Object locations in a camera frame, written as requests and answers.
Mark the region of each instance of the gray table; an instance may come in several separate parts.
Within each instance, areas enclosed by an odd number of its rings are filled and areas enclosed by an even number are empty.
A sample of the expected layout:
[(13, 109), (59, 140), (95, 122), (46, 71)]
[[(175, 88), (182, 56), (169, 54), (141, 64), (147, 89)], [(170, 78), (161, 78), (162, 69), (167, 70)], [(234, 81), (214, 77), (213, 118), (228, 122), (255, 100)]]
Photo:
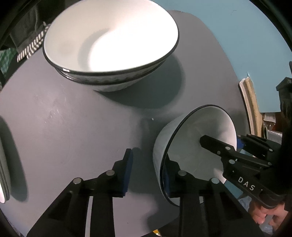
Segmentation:
[(62, 77), (39, 50), (0, 93), (0, 137), (12, 196), (0, 207), (24, 235), (75, 177), (97, 177), (133, 148), (129, 191), (115, 198), (117, 237), (139, 237), (175, 219), (160, 193), (152, 148), (172, 119), (203, 104), (223, 107), (238, 133), (248, 131), (238, 79), (221, 46), (195, 16), (171, 11), (175, 52), (151, 75), (113, 93)]

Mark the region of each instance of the green fabric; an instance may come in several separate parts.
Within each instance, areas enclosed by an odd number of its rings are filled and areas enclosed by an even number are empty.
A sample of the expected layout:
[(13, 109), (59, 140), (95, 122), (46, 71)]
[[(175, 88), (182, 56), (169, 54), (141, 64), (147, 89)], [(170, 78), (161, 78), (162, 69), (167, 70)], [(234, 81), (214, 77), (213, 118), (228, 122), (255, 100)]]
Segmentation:
[(9, 48), (3, 51), (0, 51), (0, 69), (3, 75), (6, 75), (9, 64), (12, 61), (12, 58), (17, 54), (17, 50), (15, 48)]

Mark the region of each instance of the bowl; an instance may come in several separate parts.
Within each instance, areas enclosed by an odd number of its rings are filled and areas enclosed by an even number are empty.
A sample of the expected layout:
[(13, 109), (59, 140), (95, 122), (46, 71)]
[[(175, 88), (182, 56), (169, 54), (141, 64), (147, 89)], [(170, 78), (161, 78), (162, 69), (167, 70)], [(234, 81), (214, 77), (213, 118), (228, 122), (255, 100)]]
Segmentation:
[(223, 164), (221, 158), (200, 145), (203, 135), (237, 147), (234, 124), (228, 113), (216, 105), (204, 105), (168, 123), (156, 138), (153, 148), (153, 163), (157, 180), (164, 197), (179, 206), (179, 198), (169, 198), (164, 190), (163, 167), (166, 155), (176, 161), (181, 170), (195, 178), (210, 180), (218, 178), (222, 183)]
[(135, 83), (178, 41), (172, 16), (150, 0), (83, 0), (52, 22), (43, 53), (66, 78), (98, 88)]

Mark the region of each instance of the human hand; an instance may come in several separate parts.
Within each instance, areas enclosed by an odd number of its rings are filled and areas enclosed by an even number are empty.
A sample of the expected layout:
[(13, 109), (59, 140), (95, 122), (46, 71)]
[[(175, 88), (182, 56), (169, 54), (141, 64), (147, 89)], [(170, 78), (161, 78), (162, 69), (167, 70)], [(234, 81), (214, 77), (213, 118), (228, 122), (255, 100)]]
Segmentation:
[(284, 210), (284, 206), (285, 203), (280, 203), (273, 209), (266, 209), (252, 200), (249, 204), (248, 213), (251, 214), (253, 220), (259, 225), (265, 222), (265, 217), (267, 215), (274, 215), (269, 225), (273, 227), (273, 231), (276, 231), (288, 214), (288, 212)]

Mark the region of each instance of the black and white striped cloth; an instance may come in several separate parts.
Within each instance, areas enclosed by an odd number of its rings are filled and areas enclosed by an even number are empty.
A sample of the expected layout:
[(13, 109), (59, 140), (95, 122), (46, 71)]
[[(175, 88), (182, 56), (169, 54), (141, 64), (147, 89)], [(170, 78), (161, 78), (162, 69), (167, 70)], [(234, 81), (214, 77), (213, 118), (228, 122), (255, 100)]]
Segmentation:
[(22, 60), (25, 56), (26, 58), (30, 58), (35, 51), (37, 51), (43, 41), (44, 41), (44, 36), (46, 35), (48, 29), (50, 27), (50, 24), (45, 26), (45, 29), (42, 30), (38, 36), (24, 49), (22, 50), (18, 55), (17, 55), (17, 62), (19, 62), (20, 60)]

